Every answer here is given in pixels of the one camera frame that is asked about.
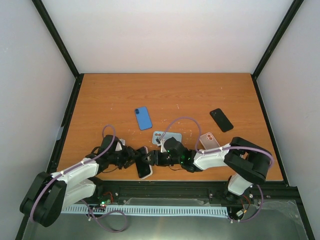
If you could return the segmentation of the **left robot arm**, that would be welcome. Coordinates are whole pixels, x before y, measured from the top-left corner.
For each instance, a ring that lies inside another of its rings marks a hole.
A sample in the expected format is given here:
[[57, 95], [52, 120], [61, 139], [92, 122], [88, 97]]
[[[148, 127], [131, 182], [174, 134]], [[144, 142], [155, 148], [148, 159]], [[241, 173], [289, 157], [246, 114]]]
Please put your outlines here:
[[100, 146], [73, 166], [53, 173], [40, 172], [19, 210], [32, 221], [49, 227], [65, 208], [88, 198], [95, 202], [104, 199], [103, 181], [98, 175], [106, 173], [109, 166], [126, 169], [147, 153], [145, 146], [134, 149], [126, 146], [123, 139], [106, 135]]

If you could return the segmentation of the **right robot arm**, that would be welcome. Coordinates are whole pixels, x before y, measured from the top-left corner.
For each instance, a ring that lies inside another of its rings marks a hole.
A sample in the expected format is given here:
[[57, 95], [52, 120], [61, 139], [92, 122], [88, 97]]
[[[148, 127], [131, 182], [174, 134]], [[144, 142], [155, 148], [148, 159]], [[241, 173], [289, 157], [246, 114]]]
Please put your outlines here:
[[159, 167], [180, 165], [189, 173], [219, 167], [231, 168], [235, 174], [220, 193], [230, 203], [236, 203], [253, 185], [265, 183], [268, 171], [275, 162], [269, 151], [241, 137], [234, 137], [226, 145], [207, 150], [188, 149], [173, 137], [160, 142], [160, 145], [161, 150], [144, 153], [142, 162]]

